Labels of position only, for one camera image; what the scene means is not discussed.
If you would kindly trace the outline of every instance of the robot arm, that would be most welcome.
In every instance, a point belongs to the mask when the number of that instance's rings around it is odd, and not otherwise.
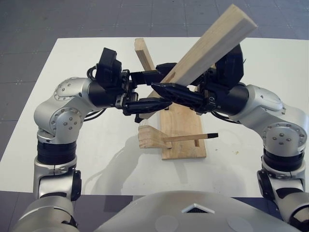
[[[284,221],[306,231],[309,194],[305,192],[303,159],[308,116],[266,89],[252,85],[246,88],[246,106],[230,119],[254,130],[263,140],[262,170],[257,172],[261,194],[276,203]]]
[[[208,69],[192,83],[197,92],[177,84],[158,84],[174,64],[165,64],[162,70],[157,67],[159,71],[121,72],[115,52],[104,51],[99,64],[87,72],[89,78],[65,80],[35,111],[39,131],[33,190],[37,201],[28,207],[15,232],[47,231],[48,227],[78,231],[71,204],[81,192],[75,150],[79,130],[89,112],[116,107],[125,115],[137,114],[138,122],[139,113],[164,109],[171,101],[256,131],[264,144],[262,170],[258,171],[262,195],[277,204],[286,222],[308,230],[309,194],[305,193],[303,161],[308,116],[283,104],[266,89],[239,82],[243,76],[239,45],[216,63],[216,69]],[[139,84],[152,85],[164,100],[137,101],[134,89]]]
[[[158,71],[122,71],[116,52],[110,49],[103,50],[99,63],[88,70],[87,76],[66,79],[35,110],[39,130],[33,193],[37,200],[26,209],[14,227],[15,232],[78,231],[71,201],[81,195],[81,172],[76,170],[75,150],[84,121],[96,118],[110,107],[131,115],[158,111],[171,104],[156,98],[138,101],[134,91],[137,85],[160,82],[164,75]]]
[[[264,145],[262,170],[257,172],[261,194],[277,205],[285,222],[307,232],[309,193],[305,192],[304,151],[308,116],[267,89],[240,83],[243,59],[239,45],[215,65],[216,69],[208,69],[192,83],[197,92],[171,83],[152,84],[153,89],[164,99],[198,114],[211,112],[257,132]]]

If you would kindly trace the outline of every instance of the black cable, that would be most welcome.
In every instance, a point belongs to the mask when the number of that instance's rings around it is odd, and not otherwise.
[[[100,113],[98,113],[98,114],[95,115],[94,117],[84,119],[84,122],[87,122],[87,121],[90,121],[90,120],[93,120],[93,119],[99,117],[100,115],[102,115],[102,114],[104,113],[105,110],[106,110],[106,109],[101,110]]]
[[[224,115],[221,115],[221,114],[219,114],[218,112],[213,111],[213,113],[216,114],[216,115],[219,116],[219,117],[223,117],[223,118],[225,118],[225,119],[230,120],[229,117],[224,116]]]
[[[212,114],[213,116],[215,116],[216,118],[221,119],[221,120],[223,120],[223,121],[225,121],[225,122],[240,124],[239,122],[234,122],[234,121],[232,121],[232,120],[226,119],[225,116],[220,115],[220,114],[218,114],[217,112],[211,112],[211,114]]]
[[[93,70],[95,70],[95,69],[97,69],[96,66],[93,66],[93,67],[91,67],[90,69],[88,69],[88,71],[87,71],[87,77],[90,78],[90,79],[93,80],[93,81],[95,80],[95,78],[94,78],[92,72],[93,72]]]
[[[95,112],[89,113],[89,114],[86,115],[85,118],[90,117],[90,116],[93,116],[93,115],[97,114],[98,112],[99,112],[99,111],[95,111]]]

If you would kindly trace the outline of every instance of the wooden plank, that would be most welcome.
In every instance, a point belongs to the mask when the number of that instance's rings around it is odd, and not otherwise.
[[[199,139],[208,139],[215,138],[209,136],[209,134],[193,134],[193,135],[183,135],[183,136],[174,136],[163,138],[164,142],[177,142],[177,141],[187,141],[187,140],[199,140]]]
[[[161,82],[183,86],[191,84],[256,28],[257,25],[252,19],[232,4]],[[152,91],[149,97],[159,97],[159,95]],[[148,119],[153,114],[142,114],[140,117]]]
[[[163,141],[165,137],[167,137],[166,134],[152,126],[139,126],[140,148],[172,148],[171,142]]]
[[[155,70],[155,66],[149,54],[145,40],[143,38],[136,38],[134,48],[145,71]]]
[[[178,104],[172,104],[169,110],[160,112],[160,127],[161,132],[169,136],[203,133],[200,117],[189,108]],[[199,146],[195,146],[194,140],[172,142],[172,146],[172,149],[162,149],[163,160],[206,157],[204,141],[201,141]]]

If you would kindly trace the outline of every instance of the white table top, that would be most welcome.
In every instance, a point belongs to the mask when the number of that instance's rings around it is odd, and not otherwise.
[[[177,62],[198,38],[146,38],[154,64]],[[0,190],[32,192],[37,126],[33,112],[54,88],[72,76],[85,77],[103,47],[117,51],[123,69],[141,71],[134,38],[58,39],[21,114],[0,162]],[[241,43],[245,75],[242,82],[275,92],[286,104],[309,113],[309,42],[248,38]],[[137,89],[147,97],[150,87]],[[146,195],[167,190],[200,190],[231,197],[260,197],[256,171],[263,145],[242,125],[202,115],[203,131],[218,132],[205,140],[205,159],[162,161],[159,149],[139,149],[134,116],[108,109],[84,123],[77,141],[77,169],[83,194]],[[149,119],[158,128],[158,116]],[[305,156],[309,163],[309,154]],[[309,186],[309,169],[306,172]]]

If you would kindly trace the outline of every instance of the gray floor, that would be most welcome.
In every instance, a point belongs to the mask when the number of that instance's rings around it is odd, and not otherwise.
[[[231,3],[259,25],[251,37],[309,39],[309,0],[0,0],[0,159],[57,38],[200,36]],[[82,196],[80,230],[91,231],[131,200]],[[240,200],[278,215],[264,199]],[[0,231],[31,201],[31,194],[0,191]]]

